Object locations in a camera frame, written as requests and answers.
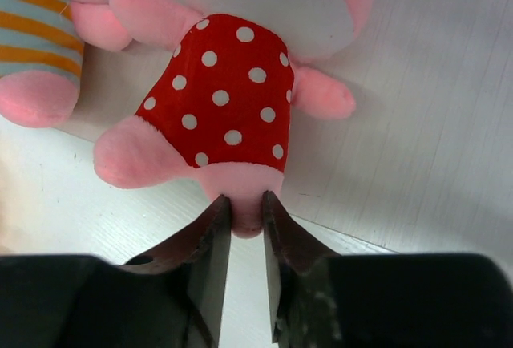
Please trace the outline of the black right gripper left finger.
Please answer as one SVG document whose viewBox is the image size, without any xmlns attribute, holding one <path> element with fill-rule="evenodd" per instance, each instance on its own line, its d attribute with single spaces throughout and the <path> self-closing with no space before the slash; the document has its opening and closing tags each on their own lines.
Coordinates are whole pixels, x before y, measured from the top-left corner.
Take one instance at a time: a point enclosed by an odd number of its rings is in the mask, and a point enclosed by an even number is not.
<svg viewBox="0 0 513 348">
<path fill-rule="evenodd" d="M 231 219 L 221 196 L 122 265 L 77 254 L 2 257 L 2 346 L 218 346 Z"/>
</svg>

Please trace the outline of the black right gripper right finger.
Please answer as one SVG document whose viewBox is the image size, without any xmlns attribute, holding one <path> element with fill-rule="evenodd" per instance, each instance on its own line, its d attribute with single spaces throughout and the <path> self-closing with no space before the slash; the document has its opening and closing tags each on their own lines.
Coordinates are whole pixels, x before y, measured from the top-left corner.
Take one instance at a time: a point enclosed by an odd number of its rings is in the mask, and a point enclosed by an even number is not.
<svg viewBox="0 0 513 348">
<path fill-rule="evenodd" d="M 509 347 L 512 286 L 477 253 L 343 255 L 262 200 L 281 347 Z"/>
</svg>

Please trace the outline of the pink frog toy polka-dot dress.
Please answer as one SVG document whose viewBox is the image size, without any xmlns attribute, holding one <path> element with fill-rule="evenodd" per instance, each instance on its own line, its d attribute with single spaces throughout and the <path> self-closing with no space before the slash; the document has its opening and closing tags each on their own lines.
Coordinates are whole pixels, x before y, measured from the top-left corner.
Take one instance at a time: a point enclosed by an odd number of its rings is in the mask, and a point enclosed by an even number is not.
<svg viewBox="0 0 513 348">
<path fill-rule="evenodd" d="M 171 58 L 136 113 L 96 140 L 96 174 L 118 188 L 197 180 L 230 199 L 237 236 L 258 235 L 262 197 L 283 184 L 291 109 L 354 111 L 348 87 L 313 63 L 360 34 L 372 3 L 109 0 L 133 39 Z"/>
</svg>

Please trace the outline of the pink frog toy orange stripes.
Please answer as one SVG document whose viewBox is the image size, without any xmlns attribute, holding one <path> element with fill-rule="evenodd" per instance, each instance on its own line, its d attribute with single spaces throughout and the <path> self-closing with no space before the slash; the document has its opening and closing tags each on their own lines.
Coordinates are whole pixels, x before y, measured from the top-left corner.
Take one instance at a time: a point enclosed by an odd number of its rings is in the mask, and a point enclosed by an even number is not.
<svg viewBox="0 0 513 348">
<path fill-rule="evenodd" d="M 23 127 L 65 122 L 85 45 L 121 51 L 130 42 L 109 0 L 1 0 L 1 115 Z"/>
</svg>

